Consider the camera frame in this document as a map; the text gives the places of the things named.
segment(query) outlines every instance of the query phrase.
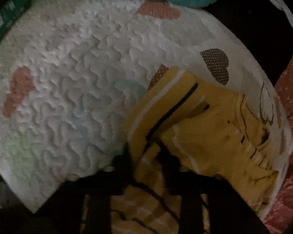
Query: round play mat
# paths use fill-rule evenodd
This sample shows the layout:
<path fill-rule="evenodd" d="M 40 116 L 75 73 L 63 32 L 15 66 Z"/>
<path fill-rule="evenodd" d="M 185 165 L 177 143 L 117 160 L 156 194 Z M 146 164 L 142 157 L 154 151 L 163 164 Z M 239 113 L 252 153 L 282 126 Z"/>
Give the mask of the round play mat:
<path fill-rule="evenodd" d="M 122 122 L 161 65 L 248 96 L 279 191 L 293 150 L 284 109 L 246 47 L 204 10 L 144 0 L 33 0 L 0 43 L 0 174 L 32 212 L 122 152 Z"/>

